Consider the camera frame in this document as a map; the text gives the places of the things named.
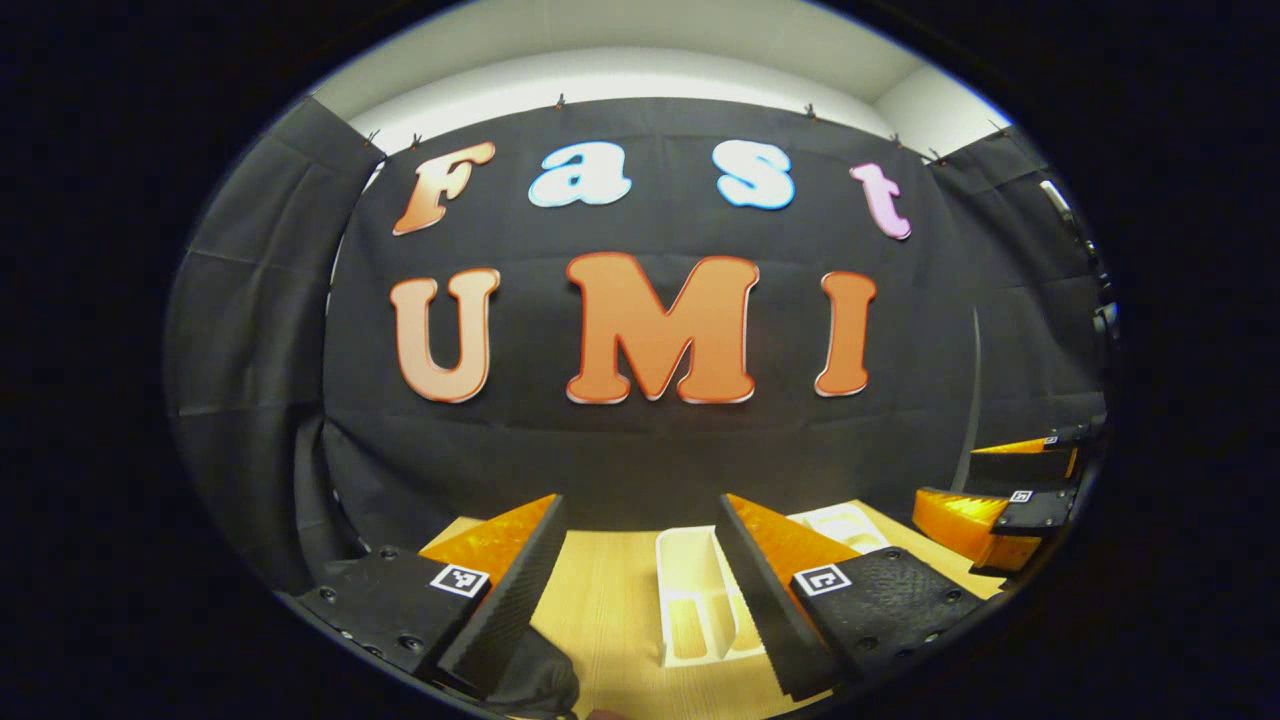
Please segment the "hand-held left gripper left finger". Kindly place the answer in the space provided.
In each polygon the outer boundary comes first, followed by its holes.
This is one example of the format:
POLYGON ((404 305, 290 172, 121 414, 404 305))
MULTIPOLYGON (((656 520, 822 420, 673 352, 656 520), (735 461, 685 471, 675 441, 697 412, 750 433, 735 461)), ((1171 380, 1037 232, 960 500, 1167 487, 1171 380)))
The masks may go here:
POLYGON ((566 532, 564 500, 548 495, 424 550, 383 546, 297 600, 397 670, 485 700, 517 653, 566 532))

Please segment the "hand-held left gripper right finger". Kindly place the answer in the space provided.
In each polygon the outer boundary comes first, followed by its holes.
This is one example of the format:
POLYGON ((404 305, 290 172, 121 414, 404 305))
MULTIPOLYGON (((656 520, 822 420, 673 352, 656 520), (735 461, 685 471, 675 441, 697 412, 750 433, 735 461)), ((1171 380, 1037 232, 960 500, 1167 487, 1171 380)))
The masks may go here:
POLYGON ((792 700, 896 673, 984 605, 905 548, 860 553, 736 495, 719 497, 718 542, 792 700))

